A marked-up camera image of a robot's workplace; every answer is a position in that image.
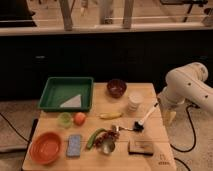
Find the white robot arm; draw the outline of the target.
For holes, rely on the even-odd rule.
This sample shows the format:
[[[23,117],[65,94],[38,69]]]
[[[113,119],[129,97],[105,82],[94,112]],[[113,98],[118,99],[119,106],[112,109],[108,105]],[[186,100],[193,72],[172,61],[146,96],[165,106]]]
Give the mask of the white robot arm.
[[[170,70],[165,77],[166,86],[158,94],[165,126],[176,116],[175,108],[186,99],[213,114],[213,88],[205,84],[208,70],[205,65],[193,62]]]

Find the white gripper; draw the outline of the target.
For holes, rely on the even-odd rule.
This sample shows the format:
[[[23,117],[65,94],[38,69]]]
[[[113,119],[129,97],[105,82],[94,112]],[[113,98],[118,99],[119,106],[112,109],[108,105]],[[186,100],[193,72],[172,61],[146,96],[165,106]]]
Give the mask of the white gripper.
[[[161,100],[161,112],[164,116],[164,125],[169,126],[176,116],[175,108],[182,104],[181,101],[174,102],[168,99]]]

